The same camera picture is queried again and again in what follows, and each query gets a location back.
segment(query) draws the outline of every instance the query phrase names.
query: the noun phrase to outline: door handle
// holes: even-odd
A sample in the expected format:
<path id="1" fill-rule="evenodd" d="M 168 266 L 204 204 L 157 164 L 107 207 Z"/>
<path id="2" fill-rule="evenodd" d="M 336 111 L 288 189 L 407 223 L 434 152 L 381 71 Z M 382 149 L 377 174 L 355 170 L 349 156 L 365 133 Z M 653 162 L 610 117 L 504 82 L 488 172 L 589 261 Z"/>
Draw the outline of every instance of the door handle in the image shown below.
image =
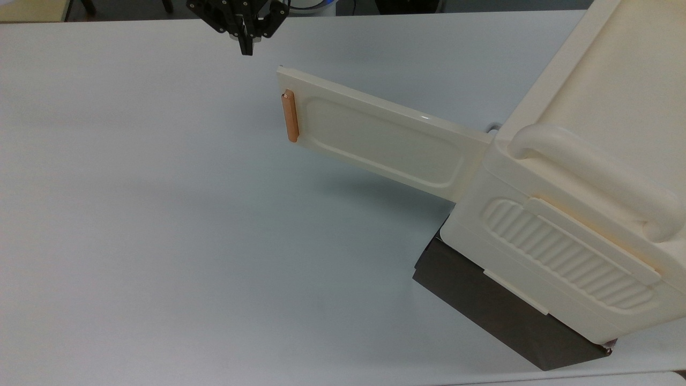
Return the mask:
<path id="1" fill-rule="evenodd" d="M 508 153 L 515 159 L 548 159 L 629 206 L 645 218 L 643 234 L 652 242 L 668 240 L 686 222 L 675 193 L 559 126 L 522 128 L 508 144 Z"/>

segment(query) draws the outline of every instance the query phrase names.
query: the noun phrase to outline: table surface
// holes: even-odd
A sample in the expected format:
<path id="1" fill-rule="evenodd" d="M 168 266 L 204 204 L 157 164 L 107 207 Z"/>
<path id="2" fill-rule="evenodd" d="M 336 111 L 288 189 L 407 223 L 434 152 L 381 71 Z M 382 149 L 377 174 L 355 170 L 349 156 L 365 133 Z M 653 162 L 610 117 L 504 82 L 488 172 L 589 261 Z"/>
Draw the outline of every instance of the table surface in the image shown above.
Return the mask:
<path id="1" fill-rule="evenodd" d="M 451 204 L 286 139 L 285 65 L 473 128 L 583 12 L 0 25 L 2 385 L 441 385 L 686 367 L 686 320 L 535 366 L 413 282 Z"/>

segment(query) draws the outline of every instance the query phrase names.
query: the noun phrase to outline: white container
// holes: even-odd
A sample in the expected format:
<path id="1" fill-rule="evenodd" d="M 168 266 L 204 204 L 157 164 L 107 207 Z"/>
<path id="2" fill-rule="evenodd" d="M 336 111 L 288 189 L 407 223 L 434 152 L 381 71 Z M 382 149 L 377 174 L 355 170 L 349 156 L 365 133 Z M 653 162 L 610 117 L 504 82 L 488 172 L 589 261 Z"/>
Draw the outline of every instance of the white container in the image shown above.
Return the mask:
<path id="1" fill-rule="evenodd" d="M 495 138 L 279 69 L 297 144 L 457 203 L 443 240 L 594 343 L 686 315 L 686 1 L 596 0 Z"/>

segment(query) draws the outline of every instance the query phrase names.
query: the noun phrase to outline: orange handle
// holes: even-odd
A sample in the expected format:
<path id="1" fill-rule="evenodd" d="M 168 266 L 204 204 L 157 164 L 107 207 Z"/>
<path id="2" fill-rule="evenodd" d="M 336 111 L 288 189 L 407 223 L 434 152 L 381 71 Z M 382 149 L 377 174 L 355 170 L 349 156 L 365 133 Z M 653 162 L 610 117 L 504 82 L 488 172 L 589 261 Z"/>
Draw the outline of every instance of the orange handle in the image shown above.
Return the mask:
<path id="1" fill-rule="evenodd" d="M 283 93 L 281 104 L 283 104 L 283 114 L 286 117 L 288 140 L 296 143 L 300 135 L 300 129 L 298 128 L 298 114 L 296 112 L 296 96 L 293 94 L 293 91 L 286 90 Z"/>

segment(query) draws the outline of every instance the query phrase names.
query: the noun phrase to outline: open door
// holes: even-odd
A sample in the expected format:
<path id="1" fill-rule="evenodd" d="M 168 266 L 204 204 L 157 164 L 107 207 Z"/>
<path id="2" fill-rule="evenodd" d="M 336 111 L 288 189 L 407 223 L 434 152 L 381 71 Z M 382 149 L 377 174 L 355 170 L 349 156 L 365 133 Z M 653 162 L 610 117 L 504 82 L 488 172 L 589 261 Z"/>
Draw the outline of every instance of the open door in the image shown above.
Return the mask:
<path id="1" fill-rule="evenodd" d="M 493 138 L 295 69 L 278 76 L 292 142 L 450 201 Z"/>

